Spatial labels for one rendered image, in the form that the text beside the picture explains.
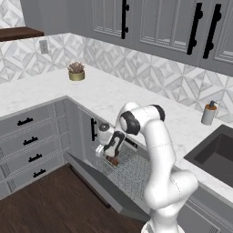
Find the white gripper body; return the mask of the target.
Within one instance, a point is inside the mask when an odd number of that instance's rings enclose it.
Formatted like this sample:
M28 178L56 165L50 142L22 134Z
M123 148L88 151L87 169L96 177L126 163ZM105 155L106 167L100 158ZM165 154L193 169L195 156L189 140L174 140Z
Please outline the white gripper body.
M96 156L97 157L105 157L106 156L106 153L104 151L104 146L103 145L99 145L96 148Z

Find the brown bowl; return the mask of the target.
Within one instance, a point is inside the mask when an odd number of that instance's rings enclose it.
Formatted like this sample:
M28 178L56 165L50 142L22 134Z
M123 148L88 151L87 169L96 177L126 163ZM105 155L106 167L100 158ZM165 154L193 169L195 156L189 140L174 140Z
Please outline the brown bowl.
M106 157L106 159L111 165L113 165L115 167L119 164L117 157Z

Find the grey lower cabinet door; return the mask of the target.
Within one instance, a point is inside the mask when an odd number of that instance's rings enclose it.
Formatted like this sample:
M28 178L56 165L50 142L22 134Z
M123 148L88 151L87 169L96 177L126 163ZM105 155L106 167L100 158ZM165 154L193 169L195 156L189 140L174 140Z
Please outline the grey lower cabinet door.
M83 108L78 109L80 128L82 131L83 145L85 150L85 160L94 165L96 163L96 140L92 141L91 137L91 118L93 116L89 115Z

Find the grey cabinet door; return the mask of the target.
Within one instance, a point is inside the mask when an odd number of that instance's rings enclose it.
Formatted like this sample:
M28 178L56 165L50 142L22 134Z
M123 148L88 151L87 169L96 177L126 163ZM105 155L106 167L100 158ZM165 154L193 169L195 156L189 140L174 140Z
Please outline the grey cabinet door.
M184 64L198 60L197 45L187 47L198 0L134 0L132 48Z
M132 41L132 21L134 0L127 0L128 33L121 38L122 0L86 0L88 19L88 37L114 44L130 47Z
M217 23L213 37L214 48L210 51L208 59L204 59L203 54L216 4L221 4L221 19ZM226 76L233 76L233 0L211 0L198 66Z
M91 137L91 118L93 116L89 115L83 108L78 109L80 128L82 131L83 145L85 150L85 160L94 165L96 163L96 140L92 141Z

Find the grey dishwasher door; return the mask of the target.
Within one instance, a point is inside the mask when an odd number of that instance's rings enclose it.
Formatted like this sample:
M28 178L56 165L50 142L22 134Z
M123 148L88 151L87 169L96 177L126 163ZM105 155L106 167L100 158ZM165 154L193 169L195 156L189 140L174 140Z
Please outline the grey dishwasher door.
M64 158L118 214L144 222L149 220L149 215L102 173L68 152Z

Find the grey upper cabinet door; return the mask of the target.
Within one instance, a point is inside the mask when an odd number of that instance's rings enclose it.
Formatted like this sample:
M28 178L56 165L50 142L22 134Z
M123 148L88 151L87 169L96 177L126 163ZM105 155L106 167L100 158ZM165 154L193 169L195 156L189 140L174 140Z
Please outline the grey upper cabinet door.
M134 0L132 48L184 64L198 60L197 45L187 47L198 0Z
M217 23L213 37L214 48L210 51L208 59L204 59L203 54L216 4L221 4L221 19ZM226 76L233 76L233 0L211 0L198 66Z
M121 38L122 0L86 0L88 19L88 37L114 44L130 47L132 41L132 21L134 0L127 0L128 33Z

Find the succulent in gold pot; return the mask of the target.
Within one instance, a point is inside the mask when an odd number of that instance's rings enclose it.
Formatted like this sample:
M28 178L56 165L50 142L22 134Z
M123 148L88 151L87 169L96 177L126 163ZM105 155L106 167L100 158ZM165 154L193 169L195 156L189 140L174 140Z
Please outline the succulent in gold pot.
M85 79L85 66L80 62L70 64L67 69L70 80L81 81Z

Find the white soap dispenser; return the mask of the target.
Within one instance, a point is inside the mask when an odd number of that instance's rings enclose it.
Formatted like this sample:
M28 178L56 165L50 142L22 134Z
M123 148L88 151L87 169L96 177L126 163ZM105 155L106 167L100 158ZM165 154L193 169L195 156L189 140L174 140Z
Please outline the white soap dispenser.
M208 104L205 105L204 112L201 118L201 123L206 126L210 126L213 122L214 116L217 111L218 103L214 100L211 100Z

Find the dark sink basin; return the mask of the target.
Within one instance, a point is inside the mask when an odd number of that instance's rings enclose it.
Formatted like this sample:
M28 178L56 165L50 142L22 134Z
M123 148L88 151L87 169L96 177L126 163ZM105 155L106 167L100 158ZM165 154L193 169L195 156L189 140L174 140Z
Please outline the dark sink basin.
M233 187L233 128L221 125L184 159Z

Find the grey sink base cabinet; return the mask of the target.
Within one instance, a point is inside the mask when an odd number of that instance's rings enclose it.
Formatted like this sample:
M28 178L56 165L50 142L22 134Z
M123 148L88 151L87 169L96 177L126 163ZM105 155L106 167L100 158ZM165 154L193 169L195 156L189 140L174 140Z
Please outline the grey sink base cabinet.
M180 210L185 233L233 233L233 202L199 187Z

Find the dark wooden shelf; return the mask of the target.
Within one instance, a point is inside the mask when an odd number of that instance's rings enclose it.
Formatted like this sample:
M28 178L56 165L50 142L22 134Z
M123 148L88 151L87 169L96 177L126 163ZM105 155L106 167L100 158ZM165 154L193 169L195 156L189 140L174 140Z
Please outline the dark wooden shelf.
M0 42L44 36L42 31L26 26L0 29Z

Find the grey wall outlet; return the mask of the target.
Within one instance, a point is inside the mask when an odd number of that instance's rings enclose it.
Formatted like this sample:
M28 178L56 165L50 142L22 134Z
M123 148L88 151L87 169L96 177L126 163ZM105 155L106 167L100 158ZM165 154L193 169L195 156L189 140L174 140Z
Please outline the grey wall outlet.
M47 41L46 40L40 40L39 45L40 45L41 54L42 55L47 54L48 53Z

